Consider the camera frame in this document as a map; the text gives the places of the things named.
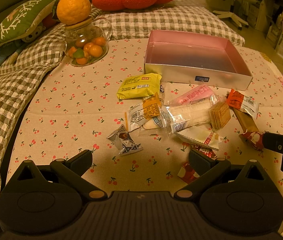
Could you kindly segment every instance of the cherry print bedsheet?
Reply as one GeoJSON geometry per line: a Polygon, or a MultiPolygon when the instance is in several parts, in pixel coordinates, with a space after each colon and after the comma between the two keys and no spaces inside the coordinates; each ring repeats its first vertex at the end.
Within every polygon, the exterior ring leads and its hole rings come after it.
{"type": "MultiPolygon", "coordinates": [[[[177,176],[187,161],[189,144],[163,133],[155,136],[131,133],[143,151],[118,155],[106,137],[124,123],[124,113],[140,99],[118,100],[116,92],[123,80],[144,73],[148,39],[109,42],[109,52],[94,65],[73,67],[69,58],[55,68],[34,96],[15,141],[7,181],[25,159],[37,165],[56,158],[71,158],[84,149],[93,151],[93,165],[83,178],[111,193],[113,190],[175,192],[185,186],[177,176]]],[[[236,47],[253,74],[245,95],[261,103],[256,125],[261,131],[283,134],[283,76],[258,51],[236,47]]],[[[171,100],[195,85],[166,83],[165,100],[171,100]]],[[[218,95],[229,89],[212,87],[218,95]]],[[[231,120],[219,131],[223,137],[217,157],[234,164],[258,160],[283,194],[281,155],[256,151],[240,138],[241,126],[231,111],[231,120]]]]}

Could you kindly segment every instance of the blue label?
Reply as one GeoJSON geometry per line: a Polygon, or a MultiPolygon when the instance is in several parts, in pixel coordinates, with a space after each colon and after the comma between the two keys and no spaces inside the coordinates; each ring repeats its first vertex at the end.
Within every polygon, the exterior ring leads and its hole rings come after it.
{"type": "Polygon", "coordinates": [[[209,81],[209,77],[196,76],[196,77],[195,77],[195,81],[208,82],[208,81],[209,81]]]}

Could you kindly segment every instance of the white chair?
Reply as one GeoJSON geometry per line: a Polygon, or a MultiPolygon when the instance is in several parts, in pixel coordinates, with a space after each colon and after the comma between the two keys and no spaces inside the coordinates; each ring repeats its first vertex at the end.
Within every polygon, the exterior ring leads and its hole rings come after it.
{"type": "MultiPolygon", "coordinates": [[[[247,1],[249,3],[257,3],[257,0],[244,0],[247,1]]],[[[213,13],[217,14],[219,19],[224,19],[224,18],[231,18],[234,23],[238,26],[238,29],[241,30],[242,29],[242,24],[245,27],[248,27],[248,22],[244,21],[242,18],[240,18],[239,16],[237,16],[234,13],[234,2],[235,0],[232,0],[232,4],[231,4],[231,8],[229,11],[213,11],[213,13]]]]}

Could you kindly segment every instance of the pink box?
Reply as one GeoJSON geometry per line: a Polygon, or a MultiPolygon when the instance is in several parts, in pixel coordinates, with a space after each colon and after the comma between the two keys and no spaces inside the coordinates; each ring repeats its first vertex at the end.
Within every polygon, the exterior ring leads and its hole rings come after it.
{"type": "Polygon", "coordinates": [[[163,82],[246,90],[253,78],[230,40],[198,33],[152,30],[144,64],[163,82]]]}

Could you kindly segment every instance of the yellow citrus fruit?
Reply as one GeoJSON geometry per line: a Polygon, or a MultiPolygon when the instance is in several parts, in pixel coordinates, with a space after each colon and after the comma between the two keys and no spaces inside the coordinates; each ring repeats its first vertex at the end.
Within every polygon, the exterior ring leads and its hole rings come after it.
{"type": "Polygon", "coordinates": [[[92,39],[93,43],[95,43],[98,46],[105,46],[106,45],[106,40],[104,37],[98,37],[98,38],[94,38],[92,39]]]}
{"type": "Polygon", "coordinates": [[[89,48],[89,54],[93,57],[100,57],[103,53],[102,47],[93,45],[89,48]]]}
{"type": "Polygon", "coordinates": [[[76,52],[76,48],[74,47],[74,46],[72,46],[70,49],[69,49],[69,51],[68,51],[68,55],[69,55],[69,57],[74,57],[74,53],[76,52]]]}
{"type": "Polygon", "coordinates": [[[89,48],[93,45],[95,45],[95,44],[92,43],[92,42],[86,43],[85,46],[83,47],[83,50],[86,51],[86,52],[89,52],[89,48]]]}
{"type": "Polygon", "coordinates": [[[87,43],[87,40],[85,37],[79,37],[75,43],[75,45],[78,47],[78,48],[83,48],[84,45],[87,43]]]}
{"type": "Polygon", "coordinates": [[[89,0],[59,0],[56,10],[58,19],[67,25],[82,22],[88,18],[90,12],[89,0]]]}
{"type": "Polygon", "coordinates": [[[76,59],[76,62],[79,64],[79,65],[85,65],[88,60],[85,58],[85,57],[81,57],[81,58],[77,58],[76,59]]]}

